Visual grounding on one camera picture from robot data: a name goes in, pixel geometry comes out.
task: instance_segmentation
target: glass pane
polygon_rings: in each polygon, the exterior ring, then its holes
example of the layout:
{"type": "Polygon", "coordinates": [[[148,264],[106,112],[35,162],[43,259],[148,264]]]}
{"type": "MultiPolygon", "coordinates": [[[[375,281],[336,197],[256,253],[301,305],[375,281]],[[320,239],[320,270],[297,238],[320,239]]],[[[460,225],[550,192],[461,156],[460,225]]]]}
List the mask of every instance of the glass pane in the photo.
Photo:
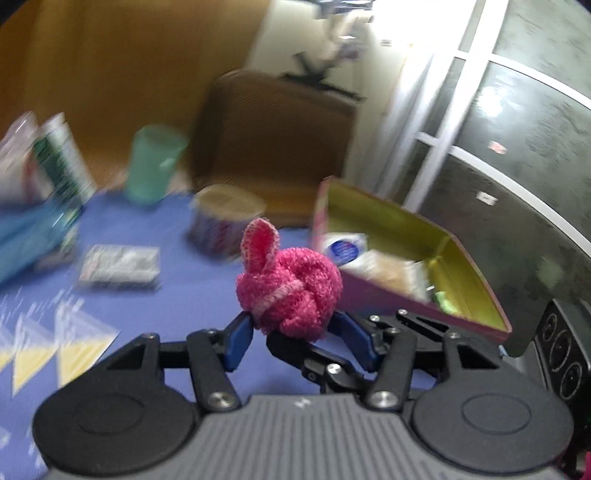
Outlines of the glass pane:
{"type": "Polygon", "coordinates": [[[452,95],[456,90],[457,80],[462,73],[464,63],[466,62],[462,59],[453,59],[452,61],[449,72],[447,72],[441,90],[439,90],[439,94],[437,95],[437,100],[435,100],[435,104],[431,108],[431,112],[425,123],[424,131],[429,135],[437,135],[437,129],[439,129],[443,115],[445,115],[445,110],[447,110],[449,102],[452,100],[452,95]]]}
{"type": "Polygon", "coordinates": [[[591,13],[576,0],[511,0],[494,53],[591,97],[591,13]]]}
{"type": "Polygon", "coordinates": [[[404,199],[406,198],[406,195],[408,195],[410,188],[413,186],[414,179],[417,177],[418,171],[423,165],[423,161],[429,152],[429,148],[428,145],[417,140],[407,164],[407,169],[399,176],[399,180],[396,182],[397,187],[394,187],[394,193],[390,195],[391,200],[400,205],[404,203],[404,199]]]}
{"type": "Polygon", "coordinates": [[[462,37],[462,41],[460,42],[459,49],[462,51],[470,51],[472,40],[474,40],[476,28],[478,27],[478,22],[480,21],[480,15],[482,15],[484,4],[485,0],[476,0],[474,10],[472,11],[472,16],[470,17],[470,21],[468,22],[468,26],[466,27],[466,31],[462,37]]]}
{"type": "Polygon", "coordinates": [[[587,108],[521,73],[490,64],[457,145],[523,185],[591,239],[587,108]]]}
{"type": "Polygon", "coordinates": [[[591,260],[560,230],[503,187],[449,157],[420,213],[470,252],[513,325],[506,344],[523,352],[552,298],[591,301],[591,260]],[[479,192],[497,198],[494,205],[479,192]]]}

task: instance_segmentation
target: packet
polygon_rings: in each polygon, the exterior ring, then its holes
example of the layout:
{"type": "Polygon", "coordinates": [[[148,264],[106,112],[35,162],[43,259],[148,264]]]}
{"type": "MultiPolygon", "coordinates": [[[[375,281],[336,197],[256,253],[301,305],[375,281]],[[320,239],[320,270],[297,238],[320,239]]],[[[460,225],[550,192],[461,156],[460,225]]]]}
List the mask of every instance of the packet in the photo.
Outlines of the packet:
{"type": "Polygon", "coordinates": [[[86,254],[79,283],[83,286],[158,288],[160,249],[94,245],[86,254]]]}
{"type": "Polygon", "coordinates": [[[96,192],[96,184],[78,150],[63,113],[41,126],[34,150],[37,161],[55,187],[56,197],[65,205],[84,205],[96,192]]]}
{"type": "Polygon", "coordinates": [[[341,269],[387,290],[422,303],[429,302],[428,277],[423,262],[369,250],[341,269]]]}
{"type": "Polygon", "coordinates": [[[37,135],[37,120],[28,112],[0,140],[0,204],[31,205],[51,195],[53,184],[37,164],[33,152],[37,135]]]}

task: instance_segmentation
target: open box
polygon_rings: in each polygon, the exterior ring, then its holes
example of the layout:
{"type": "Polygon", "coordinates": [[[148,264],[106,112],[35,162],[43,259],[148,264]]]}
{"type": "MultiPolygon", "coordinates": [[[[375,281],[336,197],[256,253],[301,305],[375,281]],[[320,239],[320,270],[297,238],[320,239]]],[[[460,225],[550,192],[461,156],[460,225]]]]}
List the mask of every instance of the open box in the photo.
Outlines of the open box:
{"type": "Polygon", "coordinates": [[[342,271],[344,290],[338,309],[364,316],[405,309],[480,333],[495,343],[503,343],[511,334],[511,324],[474,260],[456,237],[429,220],[330,177],[319,188],[312,248],[322,251],[322,235],[329,232],[365,233],[370,249],[424,261],[430,284],[446,293],[460,315],[449,315],[434,303],[420,303],[346,271],[342,271]]]}

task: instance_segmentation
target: wooden wall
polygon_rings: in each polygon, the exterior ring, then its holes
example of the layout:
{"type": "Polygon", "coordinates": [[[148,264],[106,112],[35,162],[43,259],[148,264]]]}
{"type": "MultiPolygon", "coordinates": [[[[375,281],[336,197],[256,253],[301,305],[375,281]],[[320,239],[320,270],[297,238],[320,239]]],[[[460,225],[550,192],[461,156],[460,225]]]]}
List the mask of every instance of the wooden wall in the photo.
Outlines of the wooden wall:
{"type": "Polygon", "coordinates": [[[190,133],[212,80],[240,68],[269,0],[28,0],[0,27],[0,135],[23,111],[65,112],[96,179],[133,133],[190,133]]]}

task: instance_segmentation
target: pink knitted toy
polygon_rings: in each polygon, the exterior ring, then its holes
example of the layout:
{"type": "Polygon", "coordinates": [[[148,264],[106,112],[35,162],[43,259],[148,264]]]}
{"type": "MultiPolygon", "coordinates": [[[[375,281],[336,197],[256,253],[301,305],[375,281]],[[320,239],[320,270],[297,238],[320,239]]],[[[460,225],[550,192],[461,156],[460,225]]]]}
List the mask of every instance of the pink knitted toy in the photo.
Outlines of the pink knitted toy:
{"type": "Polygon", "coordinates": [[[244,230],[241,251],[245,272],[236,295],[265,334],[318,340],[343,290],[339,269],[309,248],[279,250],[279,233],[264,219],[244,230]]]}

